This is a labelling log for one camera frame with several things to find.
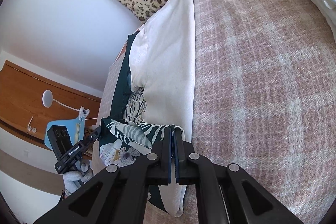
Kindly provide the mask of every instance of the lamp head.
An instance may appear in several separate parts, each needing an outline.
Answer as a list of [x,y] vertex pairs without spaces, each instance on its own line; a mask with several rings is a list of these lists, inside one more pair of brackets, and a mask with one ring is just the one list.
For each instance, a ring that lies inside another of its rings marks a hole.
[[45,107],[51,107],[51,104],[53,103],[53,93],[51,90],[43,92],[42,103]]

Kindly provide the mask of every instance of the white glove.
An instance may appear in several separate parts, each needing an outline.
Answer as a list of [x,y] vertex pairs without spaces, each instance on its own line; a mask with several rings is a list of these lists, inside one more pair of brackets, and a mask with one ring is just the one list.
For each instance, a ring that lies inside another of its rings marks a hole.
[[75,181],[81,180],[82,182],[86,183],[93,177],[92,169],[90,168],[90,162],[88,160],[81,160],[80,164],[82,172],[69,171],[63,174],[64,192],[67,196],[70,196],[80,187],[75,183]]

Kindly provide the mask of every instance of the bed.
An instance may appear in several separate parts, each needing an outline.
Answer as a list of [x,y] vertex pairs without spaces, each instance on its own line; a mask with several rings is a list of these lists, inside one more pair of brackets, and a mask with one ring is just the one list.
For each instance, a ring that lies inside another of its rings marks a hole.
[[[239,164],[304,223],[335,199],[336,44],[310,0],[194,0],[196,69],[192,143],[213,163]],[[110,115],[121,50],[98,121]],[[132,93],[124,118],[142,120]],[[93,171],[105,165],[94,145]],[[197,223],[194,187],[173,218],[147,203],[144,223]]]

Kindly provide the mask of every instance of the metal rivet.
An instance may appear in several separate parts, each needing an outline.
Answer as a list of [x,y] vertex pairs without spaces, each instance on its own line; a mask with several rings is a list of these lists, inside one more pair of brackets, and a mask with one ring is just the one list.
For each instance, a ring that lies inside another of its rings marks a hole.
[[230,164],[229,169],[233,172],[237,172],[239,170],[239,165],[237,164]]
[[149,160],[156,160],[158,158],[157,154],[155,153],[150,153],[147,155],[147,159]]
[[198,160],[200,158],[200,156],[197,153],[191,153],[189,155],[189,158],[191,158],[192,160]]
[[116,170],[118,169],[118,167],[114,164],[110,164],[106,167],[106,171],[109,173],[114,173],[116,172]]

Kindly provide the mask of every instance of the white cable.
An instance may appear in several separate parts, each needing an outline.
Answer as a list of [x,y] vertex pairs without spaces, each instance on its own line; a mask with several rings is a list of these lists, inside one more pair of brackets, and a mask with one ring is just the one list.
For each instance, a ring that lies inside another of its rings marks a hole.
[[57,100],[55,100],[55,99],[53,99],[53,101],[58,102],[60,105],[65,106],[65,107],[67,107],[67,108],[70,108],[70,109],[72,109],[72,110],[80,111],[79,109],[76,109],[76,108],[67,106],[67,105],[65,105],[65,104],[62,104],[61,102],[59,102],[59,101],[57,101]]

